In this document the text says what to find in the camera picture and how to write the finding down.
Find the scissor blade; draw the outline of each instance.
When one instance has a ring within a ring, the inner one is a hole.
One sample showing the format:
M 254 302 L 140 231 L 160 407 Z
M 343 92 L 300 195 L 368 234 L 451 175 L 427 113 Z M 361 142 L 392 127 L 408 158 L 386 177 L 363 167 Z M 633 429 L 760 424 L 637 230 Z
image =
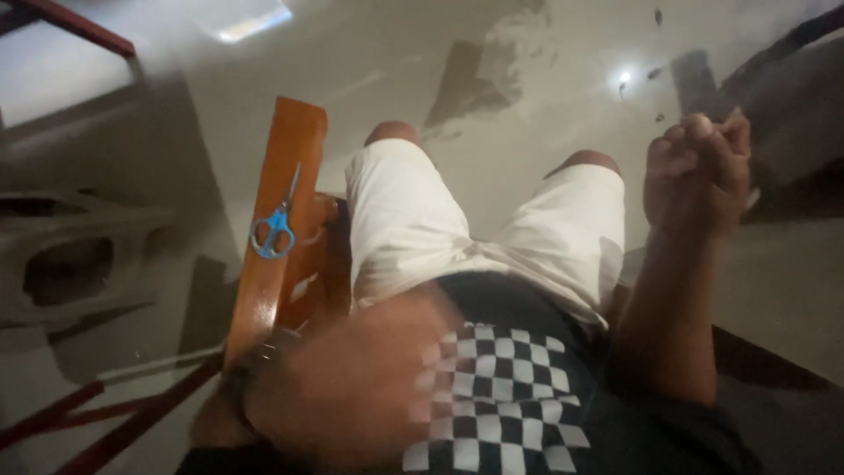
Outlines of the scissor blade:
M 293 192 L 296 190 L 296 182 L 299 181 L 299 169 L 301 167 L 302 167 L 301 163 L 296 165 L 296 173 L 294 173 L 294 175 L 293 175 L 293 181 L 290 182 L 290 188 L 289 188 L 289 191 L 287 192 L 287 203 L 288 204 L 293 201 Z

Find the shorts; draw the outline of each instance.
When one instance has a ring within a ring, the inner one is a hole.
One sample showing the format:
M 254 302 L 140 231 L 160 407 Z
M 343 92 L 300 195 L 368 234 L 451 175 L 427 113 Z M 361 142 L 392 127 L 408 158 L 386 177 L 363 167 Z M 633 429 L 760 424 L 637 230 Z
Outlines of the shorts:
M 366 146 L 346 183 L 355 305 L 440 276 L 494 271 L 544 289 L 585 327 L 607 329 L 601 315 L 612 305 L 625 248 L 625 185 L 614 171 L 575 165 L 555 173 L 489 242 L 471 238 L 460 206 L 412 142 Z

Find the man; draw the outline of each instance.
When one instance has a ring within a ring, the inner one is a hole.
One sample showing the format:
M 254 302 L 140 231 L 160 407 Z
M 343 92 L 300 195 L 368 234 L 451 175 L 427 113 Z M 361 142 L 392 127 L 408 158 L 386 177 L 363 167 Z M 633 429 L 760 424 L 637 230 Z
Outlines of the man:
M 624 249 L 610 157 L 576 153 L 479 243 L 413 128 L 379 125 L 347 171 L 360 310 L 225 374 L 180 472 L 758 472 L 714 407 L 710 320 L 749 138 L 736 111 L 653 141 L 655 232 L 607 352 Z

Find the blurred hand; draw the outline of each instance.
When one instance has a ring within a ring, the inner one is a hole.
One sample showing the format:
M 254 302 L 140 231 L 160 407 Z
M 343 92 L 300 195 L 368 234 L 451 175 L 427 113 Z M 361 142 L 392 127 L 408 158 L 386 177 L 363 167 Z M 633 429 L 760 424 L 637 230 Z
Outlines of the blurred hand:
M 409 292 L 302 341 L 262 372 L 246 404 L 250 421 L 320 468 L 400 461 L 428 435 L 409 415 L 430 402 L 415 386 L 423 351 L 457 325 L 444 298 L 434 288 Z
M 645 214 L 682 238 L 725 237 L 738 227 L 750 188 L 750 122 L 737 108 L 723 124 L 692 114 L 647 152 Z

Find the blue scissors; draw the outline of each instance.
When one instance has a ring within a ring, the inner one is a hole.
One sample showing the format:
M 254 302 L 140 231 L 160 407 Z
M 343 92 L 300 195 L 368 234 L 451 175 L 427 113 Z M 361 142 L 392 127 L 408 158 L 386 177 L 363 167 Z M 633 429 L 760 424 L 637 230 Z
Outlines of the blue scissors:
M 293 181 L 290 183 L 290 188 L 287 196 L 281 202 L 278 208 L 273 212 L 273 215 L 267 219 L 255 220 L 252 223 L 252 228 L 249 230 L 249 242 L 255 252 L 264 259 L 279 259 L 287 255 L 290 248 L 293 247 L 295 239 L 293 232 L 287 225 L 287 213 L 290 211 L 290 205 L 293 203 L 293 192 L 296 190 L 296 182 L 299 181 L 299 169 L 301 164 L 296 165 L 296 174 L 293 176 Z M 269 227 L 267 231 L 267 238 L 263 244 L 258 242 L 257 230 L 258 226 L 266 224 Z M 275 252 L 275 245 L 283 234 L 287 234 L 289 242 L 287 247 L 281 252 Z

